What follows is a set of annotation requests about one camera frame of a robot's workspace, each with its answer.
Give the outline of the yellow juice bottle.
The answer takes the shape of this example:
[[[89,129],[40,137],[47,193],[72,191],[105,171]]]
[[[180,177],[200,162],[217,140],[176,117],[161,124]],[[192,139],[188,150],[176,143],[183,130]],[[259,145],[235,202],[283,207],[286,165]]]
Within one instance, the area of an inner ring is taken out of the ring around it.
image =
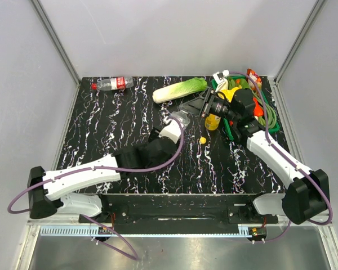
[[[210,114],[206,117],[204,126],[209,131],[214,131],[218,128],[221,118],[214,114]]]

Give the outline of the clear blue-cap water bottle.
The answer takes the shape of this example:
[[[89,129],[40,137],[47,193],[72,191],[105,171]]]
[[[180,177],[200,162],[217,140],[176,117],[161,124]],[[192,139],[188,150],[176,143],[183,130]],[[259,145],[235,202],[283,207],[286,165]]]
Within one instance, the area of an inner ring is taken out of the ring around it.
[[[171,116],[173,116],[175,119],[177,119],[183,128],[185,129],[191,122],[191,119],[189,118],[188,114],[183,111],[174,111],[171,113]]]

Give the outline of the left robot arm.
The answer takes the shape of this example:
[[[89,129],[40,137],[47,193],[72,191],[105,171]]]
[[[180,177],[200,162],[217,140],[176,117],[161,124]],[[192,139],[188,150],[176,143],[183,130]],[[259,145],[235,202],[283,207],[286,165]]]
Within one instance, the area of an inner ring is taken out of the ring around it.
[[[153,129],[145,143],[125,147],[90,163],[69,169],[46,171],[31,168],[28,192],[29,216],[43,219],[56,213],[84,214],[105,222],[111,209],[98,195],[76,194],[103,182],[116,182],[130,173],[152,172],[166,167],[179,154],[182,129],[174,122],[162,129]]]

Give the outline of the yellow bottle cap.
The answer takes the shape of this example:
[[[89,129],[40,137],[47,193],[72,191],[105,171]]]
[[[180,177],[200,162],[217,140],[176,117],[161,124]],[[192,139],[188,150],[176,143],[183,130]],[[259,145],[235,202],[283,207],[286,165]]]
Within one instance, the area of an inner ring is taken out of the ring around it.
[[[206,143],[206,138],[205,137],[201,137],[199,141],[200,141],[200,144],[205,144]]]

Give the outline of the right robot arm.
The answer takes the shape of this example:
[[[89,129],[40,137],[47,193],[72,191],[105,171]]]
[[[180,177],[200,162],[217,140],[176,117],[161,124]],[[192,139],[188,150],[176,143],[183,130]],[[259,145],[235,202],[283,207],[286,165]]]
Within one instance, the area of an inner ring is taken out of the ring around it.
[[[257,155],[281,180],[285,193],[265,193],[257,196],[245,208],[246,218],[259,222],[267,214],[285,215],[292,223],[311,221],[328,211],[330,205],[328,175],[321,169],[312,170],[289,154],[255,119],[254,96],[248,88],[234,92],[231,100],[222,93],[208,89],[206,93],[180,105],[180,110],[205,118],[210,114],[229,122],[234,142]]]

